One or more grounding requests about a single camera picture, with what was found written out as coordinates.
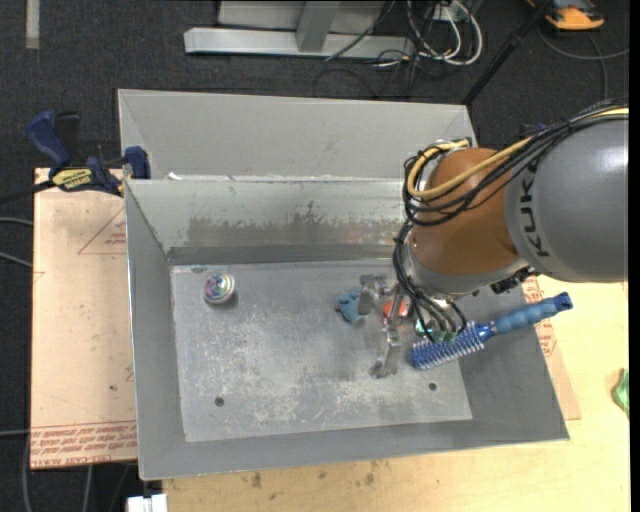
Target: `brush bristles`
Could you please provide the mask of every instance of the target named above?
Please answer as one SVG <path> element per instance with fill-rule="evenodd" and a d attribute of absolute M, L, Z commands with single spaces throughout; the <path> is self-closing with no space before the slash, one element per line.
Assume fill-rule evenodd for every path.
<path fill-rule="evenodd" d="M 415 342 L 411 350 L 411 361 L 420 370 L 431 370 L 483 348 L 484 343 L 478 338 L 475 325 L 470 325 L 456 336 L 451 345 L 426 340 Z"/>

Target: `wire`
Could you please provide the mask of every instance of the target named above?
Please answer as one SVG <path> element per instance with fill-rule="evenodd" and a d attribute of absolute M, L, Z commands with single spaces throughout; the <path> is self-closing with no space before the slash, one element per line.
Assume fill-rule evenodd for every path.
<path fill-rule="evenodd" d="M 89 498 L 91 497 L 91 482 L 93 480 L 93 464 L 87 469 L 87 483 L 84 486 L 84 499 L 82 501 L 82 512 L 89 510 Z"/>
<path fill-rule="evenodd" d="M 18 219 L 16 217 L 0 217 L 0 222 L 12 222 L 14 224 L 24 224 L 33 227 L 33 222 L 26 219 Z"/>
<path fill-rule="evenodd" d="M 331 55 L 330 57 L 327 57 L 325 59 L 325 62 L 329 62 L 332 61 L 334 59 L 337 59 L 338 57 L 342 57 L 345 53 L 347 53 L 349 50 L 351 50 L 354 46 L 356 46 L 360 41 L 362 41 L 366 36 L 368 36 L 369 34 L 371 34 L 375 28 L 382 23 L 382 21 L 387 17 L 387 14 L 389 14 L 389 12 L 391 11 L 391 9 L 393 8 L 393 6 L 395 5 L 395 0 L 389 2 L 389 5 L 387 5 L 387 8 L 384 9 L 380 15 L 376 18 L 376 20 L 369 26 L 369 28 L 367 28 L 362 34 L 360 34 L 358 37 L 356 37 L 353 41 L 351 41 L 351 43 L 349 43 L 347 46 L 345 46 L 344 48 L 342 48 L 342 50 L 337 51 L 336 53 L 334 53 L 333 55 Z"/>
<path fill-rule="evenodd" d="M 318 83 L 320 82 L 320 80 L 327 76 L 330 75 L 331 73 L 344 73 L 345 75 L 349 75 L 353 78 L 355 78 L 356 80 L 358 80 L 362 85 L 364 85 L 370 93 L 370 97 L 371 98 L 375 98 L 375 99 L 379 99 L 380 96 L 378 95 L 378 92 L 371 87 L 371 85 L 369 85 L 369 83 L 364 80 L 363 77 L 361 77 L 358 73 L 356 73 L 355 71 L 351 70 L 351 69 L 345 69 L 345 68 L 330 68 L 330 69 L 325 69 L 323 71 L 321 71 L 320 73 L 318 73 L 315 78 L 313 79 L 313 83 L 311 85 L 312 91 L 313 91 L 313 95 L 316 98 L 319 98 L 319 94 L 318 94 Z"/>
<path fill-rule="evenodd" d="M 23 436 L 28 434 L 29 430 L 3 430 L 0 431 L 0 437 Z"/>
<path fill-rule="evenodd" d="M 460 328 L 458 329 L 458 332 L 460 332 L 467 326 L 467 317 L 454 301 L 449 301 L 448 304 L 451 306 L 451 309 L 456 312 L 458 318 L 460 318 Z"/>
<path fill-rule="evenodd" d="M 118 499 L 120 498 L 120 491 L 122 490 L 122 486 L 124 485 L 124 481 L 127 478 L 127 474 L 129 473 L 129 470 L 131 469 L 131 465 L 130 464 L 126 464 L 124 470 L 122 471 L 122 475 L 120 475 L 120 479 L 118 480 L 118 483 L 116 484 L 116 488 L 113 491 L 113 497 L 111 498 L 111 503 L 109 503 L 109 508 L 107 508 L 106 512 L 113 512 L 116 503 L 118 502 Z"/>
<path fill-rule="evenodd" d="M 400 286 L 409 295 L 411 303 L 417 312 L 420 323 L 422 324 L 422 327 L 425 329 L 425 333 L 427 333 L 426 324 L 424 322 L 423 317 L 420 314 L 420 307 L 425 309 L 431 315 L 431 317 L 437 322 L 440 330 L 453 332 L 457 329 L 456 323 L 453 320 L 453 318 L 442 307 L 440 307 L 435 300 L 428 297 L 423 289 L 416 286 L 411 280 L 411 278 L 407 275 L 404 269 L 404 265 L 402 262 L 402 252 L 404 247 L 404 241 L 407 235 L 409 234 L 409 231 L 411 231 L 412 227 L 413 227 L 413 224 L 411 222 L 405 221 L 402 227 L 400 228 L 400 232 L 398 233 L 398 236 L 395 239 L 395 248 L 393 251 L 392 262 L 393 262 L 394 270 L 396 271 L 396 278 L 398 279 L 398 284 L 400 284 Z M 433 341 L 432 337 L 428 333 L 427 333 L 427 337 L 431 341 Z"/>
<path fill-rule="evenodd" d="M 404 164 L 405 182 L 402 196 L 407 218 L 410 222 L 420 226 L 435 226 L 447 222 L 460 213 L 477 208 L 488 201 L 509 181 L 515 179 L 515 176 L 524 168 L 536 166 L 547 152 L 569 135 L 596 123 L 628 119 L 628 115 L 627 99 L 603 100 L 584 109 L 569 120 L 555 123 L 513 143 L 505 150 L 494 153 L 483 162 L 437 187 L 418 190 L 418 183 L 427 164 L 446 156 L 452 150 L 464 147 L 464 143 L 463 141 L 453 141 L 429 146 L 419 152 L 417 156 L 408 159 Z M 457 187 L 481 170 L 485 170 L 486 174 L 471 190 L 454 197 L 451 196 Z M 511 173 L 508 180 L 499 183 L 497 188 L 494 187 L 488 197 L 484 197 L 480 203 L 473 204 L 482 190 L 494 186 L 507 173 Z M 442 201 L 433 204 L 432 201 L 435 199 L 442 199 Z M 419 213 L 432 213 L 437 216 L 425 217 L 423 215 L 418 218 L 416 214 Z"/>
<path fill-rule="evenodd" d="M 602 58 L 602 51 L 600 50 L 598 43 L 596 43 L 596 40 L 590 35 L 587 35 L 587 38 L 600 57 L 598 60 L 602 69 L 602 98 L 604 99 L 609 95 L 609 73 L 607 73 L 607 64 L 605 59 Z"/>
<path fill-rule="evenodd" d="M 614 59 L 616 57 L 622 57 L 623 55 L 626 55 L 627 53 L 629 53 L 629 48 L 625 48 L 624 50 L 621 50 L 621 51 L 615 52 L 615 53 L 610 53 L 609 55 L 597 55 L 597 56 L 594 56 L 594 55 L 576 55 L 574 53 L 566 52 L 566 51 L 558 48 L 554 44 L 552 44 L 549 41 L 549 39 L 544 37 L 544 35 L 542 34 L 542 30 L 540 30 L 540 27 L 538 27 L 538 35 L 540 36 L 540 39 L 542 39 L 542 42 L 544 44 L 546 44 L 549 48 L 551 48 L 553 51 L 558 52 L 560 55 L 564 55 L 565 57 L 570 57 L 572 59 L 578 59 L 578 60 L 607 60 L 607 59 Z"/>
<path fill-rule="evenodd" d="M 29 448 L 31 447 L 31 435 L 27 436 L 22 457 L 22 500 L 26 512 L 33 512 L 31 498 L 29 497 Z"/>
<path fill-rule="evenodd" d="M 5 252 L 0 252 L 0 259 L 12 261 L 13 263 L 17 263 L 18 265 L 22 265 L 24 267 L 33 268 L 33 265 L 28 261 L 21 260 L 20 258 L 16 258 L 15 256 L 11 256 Z"/>
<path fill-rule="evenodd" d="M 462 50 L 463 37 L 462 37 L 462 34 L 460 33 L 460 30 L 458 29 L 458 25 L 451 17 L 451 12 L 449 8 L 443 11 L 443 6 L 442 5 L 439 6 L 440 16 L 441 16 L 440 19 L 442 19 L 442 14 L 444 13 L 444 15 L 447 18 L 446 20 L 447 25 L 450 27 L 450 31 L 452 35 L 455 37 L 455 48 L 438 52 L 434 50 L 434 48 L 425 41 L 425 37 L 423 37 L 421 32 L 418 30 L 418 27 L 416 26 L 415 21 L 413 19 L 414 16 L 416 16 L 416 14 L 413 9 L 412 1 L 407 0 L 406 6 L 407 6 L 407 9 L 406 9 L 407 20 L 409 22 L 409 26 L 411 28 L 411 31 L 413 32 L 413 35 L 417 38 L 416 47 L 417 47 L 418 54 L 421 57 L 441 61 L 441 62 L 444 62 L 445 64 L 450 64 L 452 66 L 468 66 L 470 64 L 473 64 L 480 58 L 480 55 L 482 54 L 482 47 L 483 47 L 482 30 L 480 29 L 480 25 L 478 24 L 478 21 L 476 20 L 475 16 L 461 2 L 459 2 L 458 0 L 453 0 L 453 2 L 451 2 L 451 6 L 455 6 L 458 9 L 460 9 L 465 14 L 466 18 L 469 20 L 472 28 L 471 45 L 473 47 L 473 44 L 475 42 L 475 46 L 476 46 L 476 49 L 473 55 L 467 56 L 462 60 L 457 59 L 457 57 Z M 427 19 L 429 19 L 429 17 L 431 18 L 431 21 L 433 21 L 433 19 L 435 18 L 435 8 L 433 8 L 432 11 L 430 11 L 430 14 L 427 17 Z"/>

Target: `blue handle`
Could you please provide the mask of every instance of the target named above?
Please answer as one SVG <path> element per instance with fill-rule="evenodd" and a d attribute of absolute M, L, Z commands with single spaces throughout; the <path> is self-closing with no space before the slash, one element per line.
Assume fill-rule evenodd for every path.
<path fill-rule="evenodd" d="M 540 320 L 551 318 L 561 311 L 573 308 L 569 294 L 564 292 L 555 297 L 541 300 L 510 311 L 491 322 L 495 334 L 506 334 L 516 329 L 534 325 Z"/>
<path fill-rule="evenodd" d="M 56 167 L 65 167 L 71 156 L 62 145 L 53 128 L 53 112 L 47 110 L 34 117 L 27 125 L 27 137 L 41 153 L 50 156 Z"/>

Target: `metal sheet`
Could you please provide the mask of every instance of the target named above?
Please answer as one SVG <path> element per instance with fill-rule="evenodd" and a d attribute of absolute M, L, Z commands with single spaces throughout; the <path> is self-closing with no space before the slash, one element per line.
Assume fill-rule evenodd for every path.
<path fill-rule="evenodd" d="M 339 1 L 305 2 L 296 30 L 300 51 L 322 50 L 339 6 Z"/>
<path fill-rule="evenodd" d="M 122 147 L 142 146 L 155 179 L 399 180 L 402 163 L 433 141 L 475 140 L 461 105 L 139 90 L 118 98 Z"/>
<path fill-rule="evenodd" d="M 354 36 L 327 34 L 322 48 L 303 51 L 296 32 L 242 30 L 231 28 L 192 28 L 184 33 L 186 53 L 231 53 L 249 55 L 289 55 L 292 57 L 330 57 L 353 42 Z M 406 51 L 407 39 L 397 36 L 365 36 L 344 57 L 376 59 L 389 50 Z"/>
<path fill-rule="evenodd" d="M 276 372 L 277 358 L 288 354 L 289 346 L 284 349 L 272 344 L 263 348 L 250 335 L 249 326 L 253 324 L 253 334 L 261 339 L 256 322 L 245 322 L 242 327 L 233 324 L 230 317 L 225 320 L 228 323 L 224 332 L 232 335 L 236 343 L 230 340 L 229 351 L 223 351 L 221 335 L 217 345 L 207 345 L 206 333 L 209 328 L 215 329 L 210 324 L 213 317 L 204 315 L 200 302 L 189 306 L 189 301 L 199 297 L 199 293 L 195 293 L 198 273 L 192 272 L 194 266 L 205 269 L 231 265 L 234 272 L 236 269 L 240 272 L 241 283 L 247 272 L 255 285 L 255 297 L 238 295 L 238 299 L 243 299 L 238 313 L 248 314 L 249 304 L 266 303 L 269 290 L 273 289 L 272 279 L 279 273 L 293 269 L 297 269 L 293 270 L 294 274 L 301 269 L 319 272 L 318 265 L 330 265 L 335 276 L 325 283 L 327 288 L 325 284 L 316 285 L 318 295 L 310 291 L 311 285 L 304 293 L 287 294 L 286 285 L 300 281 L 279 277 L 279 282 L 286 282 L 275 293 L 278 303 L 273 308 L 280 315 L 291 313 L 288 325 L 295 329 L 292 336 L 284 333 L 283 337 L 293 346 L 299 346 L 296 344 L 305 334 L 313 338 L 305 333 L 304 325 L 309 322 L 307 316 L 322 311 L 330 318 L 322 321 L 331 326 L 328 331 L 332 333 L 331 341 L 322 345 L 316 339 L 305 354 L 311 359 L 318 358 L 314 351 L 321 347 L 336 350 L 338 345 L 333 336 L 344 326 L 332 323 L 339 317 L 330 316 L 325 308 L 329 289 L 340 287 L 342 291 L 358 279 L 359 269 L 386 264 L 384 254 L 387 251 L 390 254 L 390 236 L 395 234 L 393 226 L 399 227 L 403 218 L 398 181 L 402 174 L 396 169 L 407 156 L 433 140 L 446 138 L 453 132 L 456 136 L 472 136 L 464 108 L 131 91 L 121 93 L 120 97 L 124 98 L 121 102 L 123 147 L 143 145 L 155 163 L 154 176 L 166 177 L 182 170 L 184 178 L 183 181 L 129 180 L 126 186 L 139 462 L 143 479 L 567 438 L 562 413 L 532 328 L 500 337 L 492 341 L 487 350 L 448 367 L 447 371 L 454 373 L 460 369 L 471 419 L 440 421 L 436 416 L 425 419 L 419 416 L 424 411 L 417 411 L 424 402 L 414 401 L 416 411 L 409 412 L 409 400 L 406 395 L 399 395 L 395 417 L 385 416 L 380 420 L 380 414 L 376 418 L 371 402 L 364 400 L 354 410 L 368 410 L 367 424 L 340 428 L 344 424 L 338 418 L 324 425 L 322 415 L 313 420 L 319 412 L 319 395 L 316 395 L 315 407 L 311 407 L 314 403 L 311 401 L 308 410 L 304 400 L 296 402 L 293 390 L 304 388 L 299 383 L 297 388 L 292 384 L 298 382 L 296 375 L 298 378 L 303 375 L 300 371 L 296 373 L 299 368 L 287 368 L 284 374 L 288 378 L 283 381 L 275 382 L 275 376 L 269 377 Z M 225 132 L 222 122 L 212 123 L 211 116 L 224 119 L 229 131 Z M 281 129 L 272 130 L 274 123 Z M 260 143 L 247 145 L 247 140 Z M 300 143 L 302 149 L 296 147 L 296 143 Z M 268 177 L 269 174 L 291 176 L 278 180 Z M 321 179 L 324 174 L 331 175 L 331 179 Z M 225 219 L 229 222 L 226 228 Z M 354 269 L 353 280 L 349 279 L 350 264 L 358 267 Z M 311 281 L 322 282 L 322 279 L 316 276 Z M 299 309 L 291 312 L 287 308 L 292 304 L 286 302 L 292 300 L 288 297 L 298 299 L 295 305 Z M 483 289 L 478 297 L 462 299 L 460 305 L 470 319 L 486 321 L 524 302 L 519 290 L 497 296 Z M 206 318 L 206 327 L 203 320 L 203 324 L 196 324 L 201 330 L 190 331 L 194 325 L 190 325 L 189 314 Z M 276 319 L 265 320 L 264 311 L 257 318 L 259 323 L 267 322 L 267 332 L 273 339 L 278 329 Z M 320 320 L 315 319 L 309 325 L 317 328 Z M 353 382 L 360 382 L 358 372 L 371 364 L 368 357 L 365 361 L 355 361 L 368 356 L 364 353 L 369 347 L 365 333 L 366 329 L 362 333 L 358 331 L 351 340 L 353 345 L 339 347 L 346 351 L 340 354 L 353 356 L 354 366 L 349 366 L 348 357 L 339 358 L 337 362 L 342 366 L 337 367 L 330 364 L 336 359 L 320 358 L 325 365 L 312 372 L 314 378 L 321 382 L 325 379 L 326 383 L 331 375 L 337 376 L 337 382 L 328 384 L 334 389 L 340 386 L 340 376 L 355 375 Z M 241 352 L 238 340 L 247 340 L 247 354 L 255 355 L 262 364 L 255 368 L 257 375 L 247 375 L 246 381 L 234 367 L 234 354 Z M 227 400 L 222 409 L 226 411 L 228 406 L 232 415 L 235 409 L 238 416 L 231 418 L 231 424 L 244 424 L 244 437 L 231 438 L 227 434 L 227 438 L 223 438 L 224 423 L 210 430 L 205 418 L 197 417 L 196 410 L 211 413 L 207 400 L 222 393 L 222 381 L 204 379 L 202 382 L 208 385 L 201 388 L 200 396 L 196 387 L 189 387 L 188 372 L 185 373 L 182 364 L 193 364 L 198 354 L 204 354 L 203 362 L 215 367 L 220 363 L 216 362 L 212 347 L 220 349 L 218 355 L 224 361 L 218 369 L 235 372 L 232 379 L 235 387 L 224 390 L 222 397 Z M 245 365 L 251 365 L 251 357 L 244 361 Z M 423 377 L 428 385 L 436 376 L 432 372 L 410 373 L 409 370 L 402 366 L 398 375 L 388 379 L 410 382 Z M 199 374 L 217 377 L 221 371 L 214 372 L 206 366 Z M 260 411 L 257 404 L 249 403 L 251 386 L 253 391 L 259 389 L 261 381 L 257 377 L 265 375 L 274 380 L 274 385 L 282 386 L 277 388 L 282 391 L 277 403 L 302 407 L 298 419 L 287 419 L 286 414 L 278 416 L 274 411 L 271 414 L 267 408 L 266 423 L 257 425 L 253 421 Z M 383 386 L 393 385 L 385 379 L 378 382 Z M 452 380 L 443 377 L 438 389 L 446 392 L 449 386 L 456 386 L 455 382 L 455 377 Z M 245 403 L 254 408 L 241 412 L 234 403 L 243 385 Z M 304 389 L 313 393 L 311 386 Z M 345 392 L 343 396 L 356 395 Z M 416 400 L 417 395 L 415 392 L 412 399 Z M 370 398 L 368 393 L 358 396 Z M 456 409 L 456 400 L 453 398 L 453 403 L 447 400 L 447 407 Z M 380 412 L 392 410 L 382 401 L 376 405 Z M 214 410 L 218 417 L 219 409 L 217 406 Z M 465 414 L 464 407 L 457 409 L 458 412 L 452 409 L 447 409 L 450 418 Z M 245 413 L 252 414 L 251 421 L 246 423 Z M 354 419 L 349 414 L 342 419 L 345 417 Z M 302 420 L 320 423 L 312 421 L 309 431 L 301 431 L 305 426 Z"/>
<path fill-rule="evenodd" d="M 306 2 L 220 2 L 219 25 L 263 29 L 295 30 Z M 358 35 L 367 30 L 379 16 L 384 2 L 340 2 L 338 16 L 331 32 Z"/>
<path fill-rule="evenodd" d="M 210 272 L 233 276 L 236 300 L 203 300 Z M 182 422 L 188 442 L 471 419 L 458 365 L 429 378 L 403 361 L 369 375 L 381 307 L 356 324 L 334 300 L 389 261 L 175 267 L 171 273 Z M 401 326 L 410 347 L 416 335 Z M 437 389 L 431 391 L 430 383 Z"/>

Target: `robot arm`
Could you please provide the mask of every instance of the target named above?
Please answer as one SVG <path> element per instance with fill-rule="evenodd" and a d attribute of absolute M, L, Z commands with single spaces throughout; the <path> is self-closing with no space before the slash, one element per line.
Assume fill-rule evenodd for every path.
<path fill-rule="evenodd" d="M 499 291 L 526 273 L 622 281 L 628 112 L 610 101 L 500 152 L 454 141 L 410 160 L 410 229 L 400 240 L 410 285 L 454 301 L 486 285 Z"/>

